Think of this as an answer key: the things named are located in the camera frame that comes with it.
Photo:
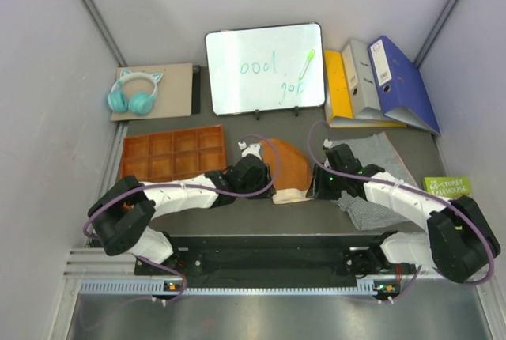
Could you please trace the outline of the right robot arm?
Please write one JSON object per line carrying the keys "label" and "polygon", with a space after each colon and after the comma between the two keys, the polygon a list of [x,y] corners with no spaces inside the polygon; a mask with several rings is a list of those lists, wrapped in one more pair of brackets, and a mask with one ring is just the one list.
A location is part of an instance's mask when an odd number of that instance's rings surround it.
{"label": "right robot arm", "polygon": [[487,282],[495,270],[500,245],[479,205],[469,196],[431,195],[376,165],[362,165],[344,143],[326,145],[326,163],[316,162],[310,196],[338,200],[343,195],[364,203],[362,213],[388,210],[414,223],[419,233],[390,231],[375,237],[363,251],[349,251],[353,272],[360,266],[381,274],[396,265],[433,268],[459,284]]}

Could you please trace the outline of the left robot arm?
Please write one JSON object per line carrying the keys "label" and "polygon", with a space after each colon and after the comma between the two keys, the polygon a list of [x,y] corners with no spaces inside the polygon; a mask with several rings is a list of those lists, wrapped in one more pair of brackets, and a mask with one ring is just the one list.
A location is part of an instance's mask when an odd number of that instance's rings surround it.
{"label": "left robot arm", "polygon": [[162,274],[170,274],[179,265],[179,255],[168,234],[149,227],[152,219],[227,206],[239,197],[268,198],[271,191],[270,167],[253,155],[224,172],[169,183],[140,182],[127,176],[89,209],[85,234],[93,230],[107,255],[131,253],[148,259]]}

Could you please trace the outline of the orange underwear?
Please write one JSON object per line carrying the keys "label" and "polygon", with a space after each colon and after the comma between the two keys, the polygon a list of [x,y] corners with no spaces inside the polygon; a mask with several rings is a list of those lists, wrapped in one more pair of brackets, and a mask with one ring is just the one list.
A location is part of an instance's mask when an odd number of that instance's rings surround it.
{"label": "orange underwear", "polygon": [[271,138],[270,141],[278,151],[280,166],[270,145],[265,140],[261,140],[259,144],[261,157],[270,167],[271,178],[274,178],[274,173],[280,169],[274,182],[273,203],[281,205],[309,200],[307,193],[312,181],[312,171],[308,159],[289,142],[278,138]]}

